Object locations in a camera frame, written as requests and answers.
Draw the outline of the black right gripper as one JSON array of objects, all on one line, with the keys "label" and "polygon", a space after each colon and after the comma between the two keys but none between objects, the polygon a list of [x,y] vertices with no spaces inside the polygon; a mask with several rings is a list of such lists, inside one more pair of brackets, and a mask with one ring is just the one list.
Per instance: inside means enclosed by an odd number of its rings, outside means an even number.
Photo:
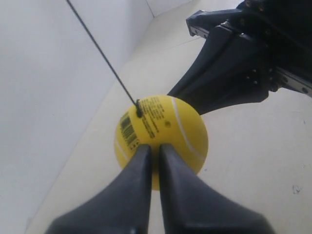
[{"label": "black right gripper", "polygon": [[199,114],[269,96],[266,44],[281,85],[312,95],[310,0],[244,0],[235,9],[199,10],[186,23],[191,36],[207,39],[168,94]]}]

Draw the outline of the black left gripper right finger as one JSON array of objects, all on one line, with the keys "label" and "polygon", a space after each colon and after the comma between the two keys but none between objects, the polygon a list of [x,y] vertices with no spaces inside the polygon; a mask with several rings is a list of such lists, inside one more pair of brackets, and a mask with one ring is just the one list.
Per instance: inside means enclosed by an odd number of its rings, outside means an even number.
[{"label": "black left gripper right finger", "polygon": [[167,234],[273,234],[261,214],[205,184],[174,147],[159,149],[159,184]]}]

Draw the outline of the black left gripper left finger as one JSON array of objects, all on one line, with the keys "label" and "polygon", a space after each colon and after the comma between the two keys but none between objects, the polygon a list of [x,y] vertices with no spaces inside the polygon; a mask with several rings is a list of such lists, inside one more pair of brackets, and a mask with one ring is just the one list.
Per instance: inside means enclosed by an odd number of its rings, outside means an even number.
[{"label": "black left gripper left finger", "polygon": [[152,186],[152,150],[140,145],[104,190],[56,218],[48,234],[146,234]]}]

